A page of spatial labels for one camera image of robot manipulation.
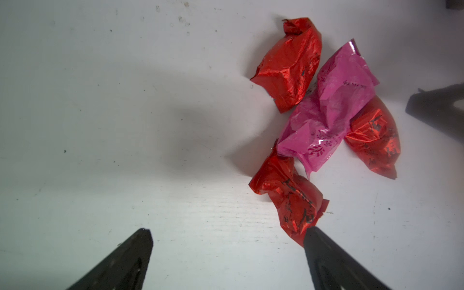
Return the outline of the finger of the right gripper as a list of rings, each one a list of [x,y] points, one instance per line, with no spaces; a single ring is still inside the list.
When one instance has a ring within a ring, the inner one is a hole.
[[[464,111],[454,106],[463,99],[462,83],[432,91],[420,90],[409,98],[406,113],[463,143]]]

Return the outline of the pink tea bag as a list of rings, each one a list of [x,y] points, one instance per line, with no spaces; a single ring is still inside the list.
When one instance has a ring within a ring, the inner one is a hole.
[[[306,175],[318,171],[347,135],[350,120],[375,96],[372,74],[354,39],[322,66],[315,90],[297,105],[277,142],[277,152],[297,158]]]

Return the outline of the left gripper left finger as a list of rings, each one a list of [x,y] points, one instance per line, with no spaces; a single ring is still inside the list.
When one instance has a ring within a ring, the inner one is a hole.
[[[141,290],[152,249],[151,231],[140,228],[69,289]]]

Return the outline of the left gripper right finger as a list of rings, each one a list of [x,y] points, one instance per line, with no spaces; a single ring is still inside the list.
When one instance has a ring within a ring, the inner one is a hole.
[[[306,231],[303,246],[315,289],[389,289],[319,228]]]

